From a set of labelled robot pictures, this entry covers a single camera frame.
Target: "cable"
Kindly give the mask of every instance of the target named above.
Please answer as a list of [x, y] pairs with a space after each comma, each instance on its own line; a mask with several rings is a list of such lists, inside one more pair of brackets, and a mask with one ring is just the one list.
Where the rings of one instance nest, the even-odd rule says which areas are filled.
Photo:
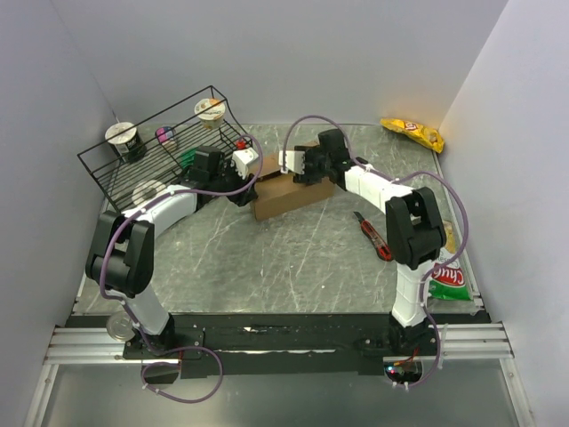
[[126, 311], [126, 313], [129, 315], [133, 324], [135, 324], [135, 325], [139, 324], [140, 325], [140, 327], [139, 327], [140, 336], [142, 337], [142, 340], [144, 341], [144, 343], [147, 345], [148, 350], [150, 350], [151, 352], [153, 352], [154, 354], [157, 354], [157, 355], [166, 355], [166, 354], [174, 353], [177, 351], [200, 350], [200, 351], [204, 351], [208, 354], [211, 354], [213, 356], [213, 358], [215, 359], [215, 361], [217, 362], [219, 369], [220, 369], [219, 379], [218, 379], [217, 383], [215, 384], [215, 386], [213, 387], [212, 391], [210, 391], [208, 394], [206, 394], [205, 396], [203, 396], [200, 399], [177, 398], [177, 397], [175, 397], [171, 394], [168, 394], [164, 391], [161, 391], [161, 390], [159, 390], [159, 389], [155, 388], [154, 386], [147, 383], [147, 381], [144, 377], [144, 374], [146, 373], [146, 371], [150, 367], [152, 367], [152, 366], [170, 366], [171, 365], [170, 363], [156, 362], [156, 363], [147, 365], [144, 369], [142, 369], [142, 371], [140, 372], [140, 379], [142, 380], [142, 382], [144, 384], [143, 388], [148, 388], [149, 390], [155, 392], [156, 394], [159, 394], [160, 396], [163, 396], [167, 399], [174, 400], [174, 401], [180, 402], [180, 403], [190, 403], [190, 404], [191, 403], [200, 403], [200, 402], [203, 402], [204, 400], [209, 399], [211, 396], [213, 396], [217, 392], [217, 390], [221, 387], [221, 383], [223, 381], [223, 365], [221, 364], [221, 360], [220, 360], [219, 356], [217, 354], [215, 354], [215, 352], [213, 350], [206, 349], [205, 347], [201, 347], [198, 345], [189, 345], [186, 347], [179, 347], [179, 348], [171, 349], [171, 350], [167, 350], [167, 351], [160, 351], [160, 350], [156, 349], [152, 345], [152, 343], [150, 342], [146, 332], [144, 331], [144, 326], [140, 324], [140, 321], [136, 318], [136, 315], [132, 312], [132, 310], [128, 307], [128, 305], [126, 305], [126, 302], [124, 301], [124, 299], [120, 296], [107, 294], [107, 291], [105, 290], [105, 283], [107, 280], [108, 262], [110, 261], [110, 256], [113, 253], [113, 250], [115, 248], [115, 244], [116, 244], [117, 240], [119, 239], [119, 237], [123, 233], [123, 231], [126, 229], [126, 227], [128, 227], [128, 225], [131, 222], [133, 222], [134, 220], [136, 220], [139, 216], [144, 214], [148, 209], [158, 205], [159, 203], [163, 202], [167, 198], [175, 196], [177, 194], [187, 194], [187, 193], [197, 193], [197, 194], [204, 194], [206, 196], [215, 196], [215, 197], [235, 196], [236, 194], [239, 194], [243, 191], [247, 191], [249, 188], [251, 188], [251, 186], [259, 178], [260, 171], [262, 170], [262, 167], [263, 167], [262, 148], [261, 148], [259, 142], [257, 141], [257, 139], [254, 136], [250, 135], [249, 133], [244, 133], [243, 135], [240, 135], [239, 138], [240, 139], [243, 139], [243, 138], [251, 139], [251, 141], [254, 143], [255, 148], [257, 149], [257, 151], [259, 153], [259, 168], [258, 168], [257, 172], [255, 173], [255, 175], [253, 176], [253, 178], [249, 182], [247, 182], [240, 189], [236, 189], [236, 190], [228, 191], [228, 192], [206, 191], [206, 190], [202, 190], [202, 189], [178, 189], [176, 191], [165, 193], [162, 196], [159, 196], [159, 197], [151, 200], [150, 202], [146, 203], [141, 209], [139, 209], [138, 211], [133, 213], [130, 217], [126, 218], [123, 221], [123, 223], [116, 229], [115, 233], [113, 234], [113, 236], [111, 237], [111, 239], [108, 242], [107, 251], [105, 252], [105, 256], [103, 257], [103, 263], [102, 263], [101, 268], [100, 268], [100, 277], [99, 277], [100, 295], [103, 298], [105, 298], [106, 300], [118, 300], [121, 302], [121, 305], [123, 305], [123, 307], [124, 307], [124, 311]]
[[[462, 223], [463, 223], [462, 241], [461, 241], [461, 245], [459, 246], [458, 250], [456, 251], [456, 254], [454, 254], [451, 258], [449, 258], [447, 261], [443, 262], [442, 264], [439, 264], [439, 265], [433, 267], [432, 269], [430, 269], [429, 271], [427, 271], [425, 273], [425, 275], [421, 278], [421, 283], [420, 283], [420, 287], [419, 287], [419, 296], [421, 298], [420, 299], [421, 307], [423, 308], [423, 311], [425, 313], [425, 316], [427, 317], [427, 320], [433, 326], [433, 329], [435, 332], [435, 341], [437, 344], [437, 354], [435, 356], [435, 362], [433, 363], [433, 366], [430, 368], [430, 370], [418, 382], [408, 385], [409, 388], [416, 387], [420, 384], [423, 384], [425, 381], [427, 381], [429, 379], [429, 377], [431, 375], [433, 375], [433, 373], [437, 369], [438, 361], [441, 358], [441, 351], [442, 351], [441, 339], [440, 339], [440, 336], [438, 335], [437, 322], [433, 319], [432, 315], [430, 314], [429, 310], [427, 309], [427, 302], [425, 301], [425, 297], [424, 297], [425, 284], [426, 284], [429, 276], [431, 276], [436, 271], [446, 267], [450, 263], [456, 261], [458, 259], [458, 257], [462, 255], [462, 252], [464, 252], [464, 248], [466, 247], [466, 242], [469, 238], [469, 218], [466, 214], [466, 209], [464, 208], [464, 204], [462, 203], [461, 198], [458, 196], [458, 194], [456, 194], [456, 191], [454, 191], [453, 187], [451, 187], [451, 185], [446, 180], [444, 180], [443, 178], [441, 178], [440, 176], [438, 176], [435, 173], [428, 172], [428, 171], [419, 171], [419, 172], [411, 173], [411, 174], [405, 176], [404, 178], [401, 178], [401, 179], [396, 178], [394, 180], [393, 178], [386, 175], [385, 173], [381, 173], [381, 172], [379, 172], [375, 169], [371, 169], [371, 168], [367, 169], [366, 166], [363, 165], [359, 160], [357, 160], [356, 156], [354, 155], [354, 153], [352, 151], [351, 142], [350, 142], [349, 137], [346, 134], [346, 132], [340, 127], [340, 125], [338, 125], [336, 122], [334, 122], [333, 120], [331, 120], [327, 117], [323, 117], [323, 116], [319, 116], [319, 115], [308, 115], [308, 116], [304, 116], [304, 117], [299, 118], [296, 122], [294, 122], [291, 125], [288, 132], [286, 133], [286, 136], [284, 137], [283, 151], [286, 151], [286, 144], [288, 143], [288, 140], [291, 136], [291, 133], [293, 132], [294, 127], [296, 127], [296, 125], [298, 123], [300, 123], [304, 120], [307, 120], [309, 118], [316, 118], [318, 120], [323, 120], [323, 121], [329, 123], [330, 125], [336, 127], [337, 129], [339, 129], [342, 132], [342, 134], [344, 135], [344, 141], [346, 142], [346, 148], [348, 149], [350, 159], [359, 167], [362, 167], [366, 170], [369, 170], [369, 172], [380, 176], [384, 180], [392, 181], [395, 183], [401, 183], [401, 182], [409, 181], [418, 175], [428, 175], [431, 178], [434, 178], [437, 181], [439, 181], [443, 186], [446, 187], [446, 189], [448, 189], [449, 193], [451, 193], [451, 195], [453, 196], [453, 199], [456, 202], [456, 205], [459, 207], [459, 209], [461, 211]], [[286, 170], [286, 155], [283, 155], [283, 170]]]

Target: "gray floor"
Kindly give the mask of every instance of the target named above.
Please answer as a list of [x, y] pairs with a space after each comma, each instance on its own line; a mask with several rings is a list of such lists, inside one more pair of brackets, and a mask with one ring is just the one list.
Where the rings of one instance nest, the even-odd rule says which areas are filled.
[[[178, 381], [195, 399], [216, 378]], [[236, 375], [199, 405], [141, 390], [140, 367], [61, 366], [44, 427], [90, 426], [517, 426], [498, 360], [446, 361], [409, 393], [356, 374]]]
[[[330, 126], [301, 125], [291, 145], [306, 143]], [[288, 125], [248, 125], [265, 153], [278, 150]], [[374, 167], [403, 177], [436, 172], [432, 152], [380, 126], [348, 125], [354, 151]], [[430, 186], [443, 219], [450, 208], [440, 185]], [[388, 312], [395, 301], [396, 264], [380, 261], [361, 233], [358, 210], [385, 236], [385, 217], [360, 197], [337, 189], [324, 202], [256, 222], [249, 207], [217, 199], [156, 241], [152, 279], [170, 312]], [[433, 301], [435, 312], [475, 312], [473, 302]], [[118, 310], [96, 284], [84, 286], [75, 314]]]

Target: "red box cutter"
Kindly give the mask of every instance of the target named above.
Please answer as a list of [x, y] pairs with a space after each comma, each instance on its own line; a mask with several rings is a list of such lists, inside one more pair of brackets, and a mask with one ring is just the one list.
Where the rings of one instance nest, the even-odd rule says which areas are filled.
[[379, 256], [383, 261], [393, 261], [393, 256], [391, 255], [391, 251], [389, 251], [388, 244], [385, 243], [372, 224], [364, 219], [360, 212], [354, 212], [359, 221], [359, 225], [367, 238], [370, 239], [372, 242], [373, 247], [375, 248], [375, 252], [377, 252], [377, 256]]

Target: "white wall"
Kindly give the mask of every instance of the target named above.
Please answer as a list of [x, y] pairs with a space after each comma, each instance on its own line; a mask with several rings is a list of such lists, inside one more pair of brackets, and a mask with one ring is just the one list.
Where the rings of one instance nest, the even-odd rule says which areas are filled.
[[213, 84], [244, 123], [438, 126], [506, 0], [53, 2], [121, 118]]
[[568, 16], [510, 0], [441, 126], [483, 297], [545, 426], [569, 419]]
[[0, 0], [0, 424], [23, 424], [102, 195], [75, 154], [111, 110], [52, 6]]

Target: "wire shelf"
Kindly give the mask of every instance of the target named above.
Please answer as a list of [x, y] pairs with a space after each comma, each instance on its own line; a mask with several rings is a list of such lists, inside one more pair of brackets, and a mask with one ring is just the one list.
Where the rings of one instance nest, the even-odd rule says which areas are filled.
[[[185, 117], [189, 109], [203, 98], [215, 98], [226, 106], [225, 118], [230, 116], [233, 123], [224, 120], [217, 129], [206, 129], [196, 114], [172, 123], [172, 116]], [[142, 144], [146, 147], [144, 157], [137, 162], [128, 163], [126, 154], [121, 155], [106, 140], [77, 154], [87, 173], [95, 180], [109, 203], [122, 212], [135, 207], [132, 193], [143, 182], [159, 181], [165, 185], [178, 180], [188, 162], [188, 153], [199, 146], [213, 146], [221, 149], [226, 159], [236, 150], [239, 136], [244, 128], [236, 121], [227, 98], [212, 85], [193, 93], [167, 109], [135, 125]], [[177, 149], [168, 151], [155, 136], [159, 127], [170, 126], [175, 131]], [[251, 147], [251, 141], [244, 139]]]

